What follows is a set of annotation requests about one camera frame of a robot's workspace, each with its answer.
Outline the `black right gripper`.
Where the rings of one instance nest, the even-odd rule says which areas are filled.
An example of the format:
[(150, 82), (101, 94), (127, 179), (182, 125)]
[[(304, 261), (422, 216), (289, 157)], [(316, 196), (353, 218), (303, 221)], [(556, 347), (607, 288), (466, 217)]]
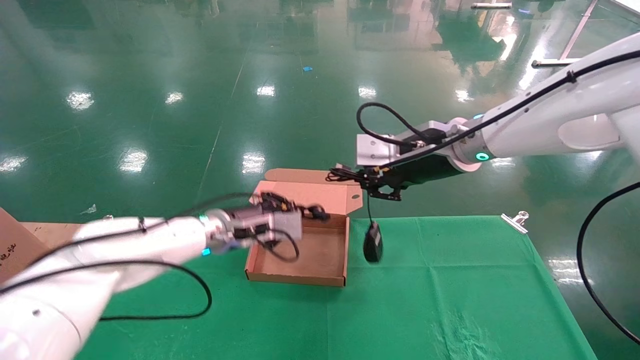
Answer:
[[(361, 172), (359, 186), (373, 198), (400, 202), (402, 191), (409, 187), (458, 176), (462, 173), (462, 170), (452, 164), (451, 158), (433, 154), (393, 166), (385, 173)], [(391, 187), (391, 191), (384, 193), (384, 187), (388, 186)]]

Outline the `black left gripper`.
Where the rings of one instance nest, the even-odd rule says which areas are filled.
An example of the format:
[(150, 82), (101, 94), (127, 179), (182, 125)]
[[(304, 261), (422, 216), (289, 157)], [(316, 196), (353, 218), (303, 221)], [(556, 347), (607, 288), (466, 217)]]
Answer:
[(274, 241), (274, 234), (269, 226), (234, 227), (232, 230), (232, 249), (246, 249), (253, 244), (263, 246)]

